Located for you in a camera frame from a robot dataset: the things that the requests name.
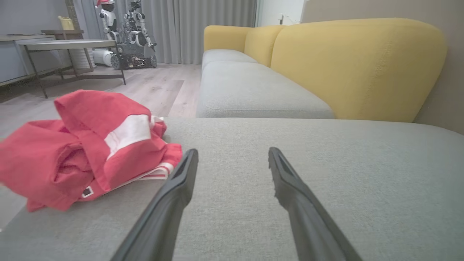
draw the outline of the table leg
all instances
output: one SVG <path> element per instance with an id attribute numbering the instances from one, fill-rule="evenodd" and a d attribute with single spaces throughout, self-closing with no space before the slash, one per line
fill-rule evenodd
<path id="1" fill-rule="evenodd" d="M 89 68 L 93 69 L 93 64 L 92 64 L 92 61 L 90 60 L 90 55 L 89 55 L 89 51 L 87 50 L 87 48 L 84 48 L 84 53 L 85 53 L 85 56 L 87 57 L 87 62 L 89 63 Z"/>
<path id="2" fill-rule="evenodd" d="M 124 76 L 124 70 L 122 67 L 122 57 L 119 55 L 119 50 L 117 49 L 117 45 L 115 46 L 115 49 L 116 49 L 117 58 L 119 59 L 119 67 L 121 68 L 122 80 L 124 81 L 124 85 L 126 85 L 126 77 Z"/>
<path id="3" fill-rule="evenodd" d="M 68 49 L 68 55 L 69 55 L 69 59 L 71 60 L 71 66 L 74 71 L 74 75 L 77 77 L 78 76 L 77 71 L 76 71 L 76 68 L 74 67 L 74 63 L 72 62 L 71 52 L 69 51 L 69 49 Z"/>
<path id="4" fill-rule="evenodd" d="M 34 74 L 35 74 L 35 78 L 37 80 L 37 83 L 40 86 L 40 88 L 42 89 L 42 92 L 44 93 L 45 98 L 48 99 L 48 95 L 45 92 L 45 87 L 42 85 L 42 82 L 40 81 L 39 74 L 37 73 L 37 69 L 35 68 L 34 61 L 32 61 L 31 54 L 29 53 L 29 49 L 27 48 L 27 46 L 24 46 L 24 48 L 26 49 L 27 56 L 29 58 L 29 61 L 31 62 L 32 69 L 34 70 Z"/>

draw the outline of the table top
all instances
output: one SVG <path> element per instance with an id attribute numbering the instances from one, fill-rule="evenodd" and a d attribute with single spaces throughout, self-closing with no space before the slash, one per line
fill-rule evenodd
<path id="1" fill-rule="evenodd" d="M 73 40 L 53 40 L 22 44 L 27 46 L 30 51 L 47 51 L 63 49 L 83 49 L 114 47 L 116 42 L 113 40 L 100 39 L 73 39 Z"/>
<path id="2" fill-rule="evenodd" d="M 51 35 L 7 35 L 0 34 L 0 42 L 9 42 L 9 41 L 18 41 L 18 40 L 28 40 L 28 39 L 40 39 L 40 38 L 50 38 Z"/>
<path id="3" fill-rule="evenodd" d="M 82 34 L 84 33 L 84 30 L 42 30 L 42 33 L 45 34 Z"/>

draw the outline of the white cabinet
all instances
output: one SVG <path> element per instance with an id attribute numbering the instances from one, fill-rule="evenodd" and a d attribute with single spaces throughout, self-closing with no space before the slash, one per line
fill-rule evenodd
<path id="1" fill-rule="evenodd" d="M 0 82 L 5 82 L 27 74 L 23 61 L 19 57 L 16 45 L 13 41 L 0 42 L 0 58 L 2 60 Z"/>
<path id="2" fill-rule="evenodd" d="M 31 62 L 27 56 L 25 43 L 55 40 L 54 36 L 38 39 L 17 39 L 0 41 L 0 85 L 11 80 L 34 74 Z M 62 66 L 62 59 L 58 51 L 32 52 L 37 72 L 58 69 Z"/>

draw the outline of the sofa cushion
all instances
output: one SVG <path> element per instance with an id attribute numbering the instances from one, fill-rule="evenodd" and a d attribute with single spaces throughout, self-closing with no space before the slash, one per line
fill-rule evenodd
<path id="1" fill-rule="evenodd" d="M 462 260 L 464 136 L 438 127 L 318 119 L 166 119 L 199 164 L 174 260 L 297 260 L 274 197 L 281 149 L 363 260 Z M 134 182 L 67 212 L 20 212 L 1 259 L 109 260 L 161 181 Z"/>
<path id="2" fill-rule="evenodd" d="M 316 95 L 256 63 L 215 62 L 203 71 L 197 117 L 333 118 Z"/>
<path id="3" fill-rule="evenodd" d="M 203 53 L 203 62 L 201 64 L 201 71 L 205 66 L 211 62 L 244 62 L 244 63 L 257 63 L 257 61 L 250 56 L 235 50 L 215 49 L 208 50 Z"/>

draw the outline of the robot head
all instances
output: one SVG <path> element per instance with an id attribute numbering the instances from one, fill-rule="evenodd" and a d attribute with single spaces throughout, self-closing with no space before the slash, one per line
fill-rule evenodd
<path id="1" fill-rule="evenodd" d="M 106 10 L 105 6 L 106 7 L 109 7 L 109 5 L 112 6 L 112 9 L 114 9 L 114 3 L 115 3 L 115 0 L 97 0 L 97 5 L 95 6 L 95 8 L 97 8 L 100 4 L 102 5 L 102 8 Z"/>

